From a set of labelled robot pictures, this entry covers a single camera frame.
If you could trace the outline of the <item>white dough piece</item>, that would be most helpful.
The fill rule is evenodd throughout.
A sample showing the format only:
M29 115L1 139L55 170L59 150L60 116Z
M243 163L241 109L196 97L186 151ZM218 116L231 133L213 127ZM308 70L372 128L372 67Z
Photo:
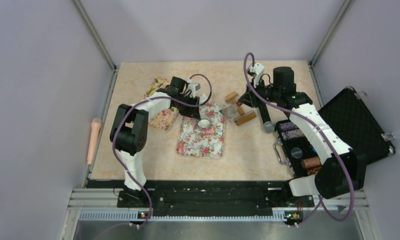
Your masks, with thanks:
M199 105L200 105L200 106L205 105L208 101L209 101L209 96L208 96L208 95L202 94L202 95L199 97Z

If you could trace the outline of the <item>black ridged rolling stick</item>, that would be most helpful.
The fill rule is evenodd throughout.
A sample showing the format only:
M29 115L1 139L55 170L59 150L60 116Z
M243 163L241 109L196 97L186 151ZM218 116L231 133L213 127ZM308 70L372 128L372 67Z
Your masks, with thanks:
M271 121L271 117L270 117L267 105L263 102L259 102L257 105L257 108L258 108L263 125L271 124L272 121Z

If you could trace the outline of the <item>wooden double-ended rolling pin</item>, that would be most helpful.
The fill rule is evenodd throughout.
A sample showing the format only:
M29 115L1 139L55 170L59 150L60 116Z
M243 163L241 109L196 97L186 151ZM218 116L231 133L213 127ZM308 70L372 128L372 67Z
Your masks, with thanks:
M255 111L245 111L242 103L238 101L239 94L235 91L224 97L227 106L220 110L220 113L231 123L236 126L242 126L257 117Z

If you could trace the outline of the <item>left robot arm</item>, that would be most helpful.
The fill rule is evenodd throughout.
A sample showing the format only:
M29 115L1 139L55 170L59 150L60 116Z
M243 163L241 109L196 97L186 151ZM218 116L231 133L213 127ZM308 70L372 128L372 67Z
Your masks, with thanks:
M117 108L109 138L113 155L123 167L124 190L129 192L129 200L135 206L144 206L149 198L142 161L149 120L171 108L177 109L184 117L200 120L200 107L212 96L198 96L200 88L200 84L191 78L184 80L174 76L170 84L156 89L146 99L132 105L121 104Z

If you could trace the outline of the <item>grey round knob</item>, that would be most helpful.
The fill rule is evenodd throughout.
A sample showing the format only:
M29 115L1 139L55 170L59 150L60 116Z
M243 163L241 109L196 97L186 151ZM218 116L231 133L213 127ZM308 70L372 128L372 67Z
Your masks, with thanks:
M275 125L270 121L266 121L263 123L263 130L267 134L273 133L275 131Z

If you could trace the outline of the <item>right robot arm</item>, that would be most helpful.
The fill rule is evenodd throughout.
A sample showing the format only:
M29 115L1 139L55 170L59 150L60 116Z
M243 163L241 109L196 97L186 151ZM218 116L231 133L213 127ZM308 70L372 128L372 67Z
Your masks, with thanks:
M243 70L247 81L242 103L252 108L260 103L283 111L315 148L321 163L318 173L289 180L281 192L287 206L295 206L306 195L331 199L360 190L364 186L367 156L345 143L325 122L311 98L297 91L294 71L281 66L273 69L273 82L265 85L265 67L252 63Z

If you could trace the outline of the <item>yellow floral cloth pad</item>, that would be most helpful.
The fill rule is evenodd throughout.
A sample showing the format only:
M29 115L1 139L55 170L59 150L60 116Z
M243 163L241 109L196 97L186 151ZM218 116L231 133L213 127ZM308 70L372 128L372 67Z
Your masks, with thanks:
M160 76L154 78L143 96L144 99L152 96L156 97L156 91L158 89L164 89L170 83L170 80ZM154 111L149 110L149 125L160 130L168 130L178 117L179 111L175 107L168 107L165 109L165 103L167 103L165 99L157 99L153 102L158 103L158 106L154 107Z

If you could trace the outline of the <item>open black poker chip case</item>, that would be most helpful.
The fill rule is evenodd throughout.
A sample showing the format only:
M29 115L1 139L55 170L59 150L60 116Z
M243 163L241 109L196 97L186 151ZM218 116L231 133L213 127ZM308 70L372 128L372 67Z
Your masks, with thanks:
M366 154L372 164L396 153L396 148L386 136L362 100L363 93L352 86L345 87L325 104L319 114L332 130L354 150ZM273 145L277 160L288 165L295 178L317 174L322 168L317 151L302 131L291 121L276 123L277 142Z

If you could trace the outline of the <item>metal scraper with red handle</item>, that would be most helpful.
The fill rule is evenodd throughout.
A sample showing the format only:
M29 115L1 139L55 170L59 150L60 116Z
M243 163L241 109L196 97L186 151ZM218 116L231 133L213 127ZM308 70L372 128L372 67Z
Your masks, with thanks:
M219 112L229 121L240 117L245 114L244 110L241 107L241 103L238 101L234 101L231 105L221 109Z

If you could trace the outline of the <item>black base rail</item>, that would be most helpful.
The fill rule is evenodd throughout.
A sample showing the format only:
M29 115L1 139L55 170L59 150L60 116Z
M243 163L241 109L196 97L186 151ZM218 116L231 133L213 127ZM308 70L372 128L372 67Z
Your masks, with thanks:
M81 220L148 222L300 222L315 195L284 200L280 181L149 180L133 196L121 180L88 180L70 195Z

